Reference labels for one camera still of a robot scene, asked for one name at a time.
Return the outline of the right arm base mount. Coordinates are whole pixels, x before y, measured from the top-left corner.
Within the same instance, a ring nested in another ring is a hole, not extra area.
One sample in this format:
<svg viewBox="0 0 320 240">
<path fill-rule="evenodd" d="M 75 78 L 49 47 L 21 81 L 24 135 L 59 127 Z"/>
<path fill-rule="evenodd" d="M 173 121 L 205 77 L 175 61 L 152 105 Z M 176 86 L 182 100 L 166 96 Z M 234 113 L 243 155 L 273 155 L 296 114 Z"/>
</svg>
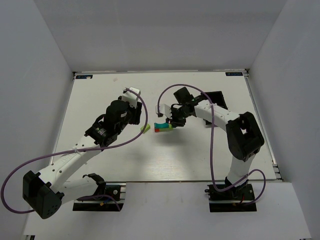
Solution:
<svg viewBox="0 0 320 240">
<path fill-rule="evenodd" d="M 209 211 L 211 213 L 242 213 L 256 212 L 256 203 L 251 203 L 255 199 L 253 186 L 246 184 L 236 190 L 229 189 L 219 192 L 213 185 L 207 186 L 204 192 L 208 195 Z"/>
</svg>

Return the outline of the long green block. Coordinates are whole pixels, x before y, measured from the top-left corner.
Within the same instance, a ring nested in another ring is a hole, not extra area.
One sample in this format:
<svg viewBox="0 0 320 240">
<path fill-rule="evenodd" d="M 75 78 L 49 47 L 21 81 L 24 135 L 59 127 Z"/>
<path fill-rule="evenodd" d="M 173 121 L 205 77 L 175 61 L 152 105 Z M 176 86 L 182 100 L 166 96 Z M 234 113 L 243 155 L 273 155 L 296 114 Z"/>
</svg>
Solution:
<svg viewBox="0 0 320 240">
<path fill-rule="evenodd" d="M 168 132 L 168 131 L 172 131 L 173 128 L 172 127 L 166 127 L 166 128 L 160 128 L 159 131 L 160 132 Z"/>
</svg>

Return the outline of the flat green block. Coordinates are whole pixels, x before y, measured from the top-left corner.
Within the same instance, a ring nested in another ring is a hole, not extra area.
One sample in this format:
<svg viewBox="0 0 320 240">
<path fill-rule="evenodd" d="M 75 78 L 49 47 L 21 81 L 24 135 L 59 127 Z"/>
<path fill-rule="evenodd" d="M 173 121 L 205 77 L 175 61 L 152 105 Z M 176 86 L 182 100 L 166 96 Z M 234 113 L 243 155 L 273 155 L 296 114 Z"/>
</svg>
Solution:
<svg viewBox="0 0 320 240">
<path fill-rule="evenodd" d="M 143 125 L 141 128 L 140 128 L 140 131 L 144 134 L 146 133 L 147 131 L 149 131 L 151 129 L 151 126 L 149 123 L 147 123 L 146 125 Z"/>
</svg>

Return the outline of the left blue corner label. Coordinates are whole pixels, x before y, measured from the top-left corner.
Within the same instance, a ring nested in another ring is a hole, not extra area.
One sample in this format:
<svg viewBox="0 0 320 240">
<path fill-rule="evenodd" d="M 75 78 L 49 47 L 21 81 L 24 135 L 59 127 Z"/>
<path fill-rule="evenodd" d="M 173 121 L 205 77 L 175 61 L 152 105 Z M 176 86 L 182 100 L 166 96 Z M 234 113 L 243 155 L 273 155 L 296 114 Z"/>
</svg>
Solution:
<svg viewBox="0 0 320 240">
<path fill-rule="evenodd" d="M 75 79 L 92 79 L 93 75 L 76 75 Z"/>
</svg>

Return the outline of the right blue corner label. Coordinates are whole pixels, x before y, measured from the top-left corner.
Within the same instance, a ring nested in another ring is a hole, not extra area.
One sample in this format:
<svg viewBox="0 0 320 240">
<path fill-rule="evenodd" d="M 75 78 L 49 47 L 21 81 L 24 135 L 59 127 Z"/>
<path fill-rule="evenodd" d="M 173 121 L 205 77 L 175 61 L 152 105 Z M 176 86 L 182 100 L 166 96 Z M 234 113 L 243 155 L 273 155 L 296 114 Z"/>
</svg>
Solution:
<svg viewBox="0 0 320 240">
<path fill-rule="evenodd" d="M 231 76 L 243 76 L 242 72 L 226 72 L 225 73 L 226 76 L 231 77 Z"/>
</svg>

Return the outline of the teal arch block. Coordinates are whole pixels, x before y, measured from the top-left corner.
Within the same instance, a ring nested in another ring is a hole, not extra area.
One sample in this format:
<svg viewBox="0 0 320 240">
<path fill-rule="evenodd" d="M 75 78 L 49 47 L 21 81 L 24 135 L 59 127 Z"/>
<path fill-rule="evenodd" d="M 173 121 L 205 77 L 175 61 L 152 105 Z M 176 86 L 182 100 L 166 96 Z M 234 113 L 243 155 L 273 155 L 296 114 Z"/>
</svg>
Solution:
<svg viewBox="0 0 320 240">
<path fill-rule="evenodd" d="M 170 127 L 169 123 L 154 123 L 154 128 L 155 129 L 168 129 Z"/>
</svg>

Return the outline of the blue corner label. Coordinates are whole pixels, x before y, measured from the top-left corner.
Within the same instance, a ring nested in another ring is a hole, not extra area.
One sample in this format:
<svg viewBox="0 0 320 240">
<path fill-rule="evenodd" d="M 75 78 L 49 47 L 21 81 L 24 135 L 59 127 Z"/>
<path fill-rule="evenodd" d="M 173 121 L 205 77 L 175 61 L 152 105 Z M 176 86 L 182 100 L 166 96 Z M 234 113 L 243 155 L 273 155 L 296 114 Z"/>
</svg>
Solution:
<svg viewBox="0 0 320 240">
<path fill-rule="evenodd" d="M 231 77 L 231 76 L 243 76 L 242 72 L 226 72 L 225 73 L 226 76 Z"/>
<path fill-rule="evenodd" d="M 76 75 L 75 79 L 92 79 L 93 75 Z"/>
</svg>

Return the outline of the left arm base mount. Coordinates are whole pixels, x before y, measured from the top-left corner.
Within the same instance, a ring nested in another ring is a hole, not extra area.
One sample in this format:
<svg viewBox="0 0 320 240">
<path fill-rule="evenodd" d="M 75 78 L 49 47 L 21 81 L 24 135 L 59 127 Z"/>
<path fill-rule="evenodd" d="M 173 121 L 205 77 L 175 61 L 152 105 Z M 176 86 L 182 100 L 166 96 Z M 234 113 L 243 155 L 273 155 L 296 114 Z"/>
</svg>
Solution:
<svg viewBox="0 0 320 240">
<path fill-rule="evenodd" d="M 126 198 L 125 183 L 107 183 L 99 195 L 85 200 L 75 200 L 74 212 L 120 212 Z"/>
</svg>

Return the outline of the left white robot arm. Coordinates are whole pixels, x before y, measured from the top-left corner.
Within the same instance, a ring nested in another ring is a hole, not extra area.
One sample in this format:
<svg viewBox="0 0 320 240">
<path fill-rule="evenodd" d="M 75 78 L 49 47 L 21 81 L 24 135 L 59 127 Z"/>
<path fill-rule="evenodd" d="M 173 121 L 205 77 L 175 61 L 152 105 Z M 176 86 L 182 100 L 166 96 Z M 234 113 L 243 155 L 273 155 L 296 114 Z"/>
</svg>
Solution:
<svg viewBox="0 0 320 240">
<path fill-rule="evenodd" d="M 114 143 L 127 125 L 140 124 L 143 104 L 139 98 L 139 91 L 125 91 L 85 131 L 70 154 L 64 153 L 37 173 L 30 170 L 23 176 L 22 197 L 42 219 L 50 218 L 64 203 L 102 192 L 106 183 L 95 173 L 85 174 L 73 182 L 67 180 Z"/>
</svg>

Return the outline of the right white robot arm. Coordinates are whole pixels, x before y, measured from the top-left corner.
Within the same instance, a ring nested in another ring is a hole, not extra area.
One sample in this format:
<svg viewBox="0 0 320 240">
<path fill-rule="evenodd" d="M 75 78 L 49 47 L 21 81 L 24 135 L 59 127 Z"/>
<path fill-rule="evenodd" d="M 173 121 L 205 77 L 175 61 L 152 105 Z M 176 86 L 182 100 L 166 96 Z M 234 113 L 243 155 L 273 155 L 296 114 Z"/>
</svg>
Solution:
<svg viewBox="0 0 320 240">
<path fill-rule="evenodd" d="M 174 92 L 176 102 L 171 105 L 157 103 L 156 114 L 166 117 L 172 128 L 184 127 L 187 118 L 205 121 L 213 131 L 220 128 L 226 134 L 228 149 L 232 155 L 229 173 L 223 187 L 212 184 L 213 192 L 236 198 L 248 183 L 253 159 L 265 140 L 255 116 L 251 112 L 236 113 L 228 109 L 221 91 L 201 92 L 193 96 L 188 85 L 180 85 Z"/>
</svg>

